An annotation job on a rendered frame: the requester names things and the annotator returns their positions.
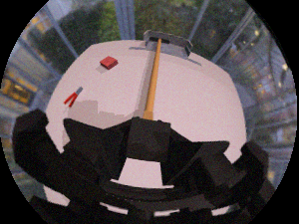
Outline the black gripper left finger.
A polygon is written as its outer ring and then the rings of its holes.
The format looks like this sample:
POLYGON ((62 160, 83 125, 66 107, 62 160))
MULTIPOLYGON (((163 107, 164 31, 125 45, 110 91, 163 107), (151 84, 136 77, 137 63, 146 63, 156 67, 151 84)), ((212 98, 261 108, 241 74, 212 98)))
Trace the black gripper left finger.
POLYGON ((69 117, 64 119, 64 128, 69 139, 99 152, 109 172, 113 174, 113 180, 121 179, 119 175, 127 160, 125 153, 130 124, 129 119, 109 128, 99 128, 69 117))

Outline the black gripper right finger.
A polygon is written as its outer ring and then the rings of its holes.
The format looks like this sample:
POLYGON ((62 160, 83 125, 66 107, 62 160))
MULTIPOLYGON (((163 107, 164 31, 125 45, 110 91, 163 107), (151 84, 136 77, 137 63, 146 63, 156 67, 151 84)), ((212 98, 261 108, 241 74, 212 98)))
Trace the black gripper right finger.
POLYGON ((168 157, 166 161, 160 162, 162 185, 173 185, 173 181, 185 172, 191 164, 200 156, 225 153, 229 148, 229 140, 217 140, 214 142, 191 142, 174 128, 170 128, 170 139, 168 145, 168 157))

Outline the orange-brown long pole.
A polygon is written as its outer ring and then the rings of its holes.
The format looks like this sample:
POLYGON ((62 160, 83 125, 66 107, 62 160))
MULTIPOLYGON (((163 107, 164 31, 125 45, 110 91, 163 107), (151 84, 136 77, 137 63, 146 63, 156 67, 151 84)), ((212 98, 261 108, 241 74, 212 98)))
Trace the orange-brown long pole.
POLYGON ((151 38, 150 42, 157 42, 154 51, 152 75, 149 81, 149 94, 147 95, 146 110, 143 118, 131 118, 129 139, 127 139, 125 156, 134 160, 166 161, 170 139, 170 123, 153 120, 154 95, 156 95, 156 79, 158 59, 160 59, 161 43, 170 43, 165 38, 151 38))

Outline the red square tile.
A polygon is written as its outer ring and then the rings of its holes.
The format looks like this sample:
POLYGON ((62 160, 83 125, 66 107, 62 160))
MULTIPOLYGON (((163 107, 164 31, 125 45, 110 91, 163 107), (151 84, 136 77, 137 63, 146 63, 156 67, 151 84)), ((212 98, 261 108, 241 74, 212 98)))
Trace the red square tile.
POLYGON ((110 56, 108 56, 107 58, 103 59, 101 62, 101 66, 108 68, 108 70, 111 70, 114 66, 117 65, 118 60, 114 59, 114 58, 110 58, 110 56))

